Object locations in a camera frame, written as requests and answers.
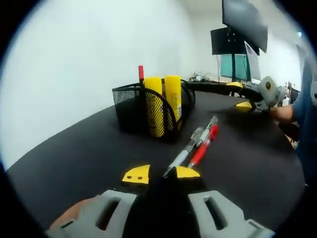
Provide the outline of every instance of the yellow cylinder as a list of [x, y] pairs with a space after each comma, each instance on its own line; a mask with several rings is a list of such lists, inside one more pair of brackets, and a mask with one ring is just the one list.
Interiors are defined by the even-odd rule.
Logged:
[[[158, 92], [160, 95], [163, 94], [160, 77], [145, 78], [144, 86]], [[156, 95], [148, 92], [146, 93], [146, 100], [150, 134], [154, 137], [161, 137], [164, 135], [163, 102]]]
[[165, 77], [166, 100], [173, 109], [175, 119], [178, 121], [182, 116], [182, 95], [180, 76]]

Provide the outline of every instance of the desk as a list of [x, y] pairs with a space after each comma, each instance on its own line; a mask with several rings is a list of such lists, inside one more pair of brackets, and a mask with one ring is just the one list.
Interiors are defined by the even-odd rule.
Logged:
[[133, 167], [151, 164], [162, 175], [194, 129], [217, 115], [219, 134], [196, 169], [207, 187], [241, 207], [246, 219], [275, 230], [304, 190], [293, 148], [264, 114], [230, 109], [244, 99], [203, 92], [196, 96], [176, 144], [120, 132], [110, 107], [38, 145], [7, 173], [27, 209], [47, 229], [74, 203], [117, 187]]

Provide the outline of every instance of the red pen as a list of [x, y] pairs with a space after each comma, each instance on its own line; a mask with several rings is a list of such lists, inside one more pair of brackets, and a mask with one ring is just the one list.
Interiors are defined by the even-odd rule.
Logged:
[[189, 162], [187, 166], [188, 168], [192, 168], [193, 166], [196, 166], [197, 164], [199, 164], [200, 160], [203, 158], [203, 156], [205, 155], [207, 151], [207, 148], [210, 145], [210, 141], [214, 140], [217, 132], [218, 132], [218, 125], [216, 124], [210, 129], [210, 132], [206, 140], [202, 143], [202, 145], [198, 148], [198, 150], [194, 154], [193, 158], [191, 159], [191, 161]]

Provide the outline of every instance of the black mesh basket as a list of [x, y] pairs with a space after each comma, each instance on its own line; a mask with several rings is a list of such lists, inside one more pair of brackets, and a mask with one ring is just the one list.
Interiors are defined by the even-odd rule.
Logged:
[[112, 93], [120, 129], [167, 142], [176, 141], [196, 102], [195, 92], [187, 81], [182, 80], [181, 87], [182, 114], [178, 121], [170, 104], [156, 91], [140, 83], [114, 88]]

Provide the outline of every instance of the pen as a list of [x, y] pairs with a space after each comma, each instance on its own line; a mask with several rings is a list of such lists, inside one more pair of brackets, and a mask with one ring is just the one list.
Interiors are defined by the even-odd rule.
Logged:
[[205, 139], [205, 141], [203, 142], [203, 144], [199, 147], [199, 149], [196, 151], [193, 158], [189, 162], [189, 164], [187, 166], [188, 168], [192, 168], [193, 166], [196, 166], [197, 164], [199, 164], [200, 160], [203, 158], [203, 156], [205, 155], [205, 153], [207, 151], [207, 148], [210, 145], [210, 141], [214, 140], [217, 132], [218, 132], [218, 125], [215, 124], [212, 126], [210, 133], [208, 134], [208, 136]]
[[163, 175], [163, 178], [166, 178], [168, 173], [171, 171], [171, 169], [175, 166], [180, 166], [188, 156], [188, 154], [193, 150], [195, 147], [195, 144], [197, 143], [197, 140], [200, 138], [203, 132], [202, 127], [198, 127], [192, 136], [190, 137], [190, 141], [187, 144], [187, 146], [177, 155], [177, 157], [174, 159], [174, 161], [168, 166], [166, 172]]
[[214, 116], [214, 117], [210, 120], [209, 124], [207, 125], [206, 129], [204, 130], [204, 132], [202, 133], [202, 135], [200, 136], [200, 138], [199, 138], [199, 140], [198, 140], [198, 142], [197, 142], [197, 144], [196, 144], [197, 147], [199, 147], [199, 146], [206, 140], [206, 138], [208, 137], [210, 128], [211, 128], [213, 125], [217, 124], [217, 122], [218, 122], [218, 118], [217, 118], [216, 116]]

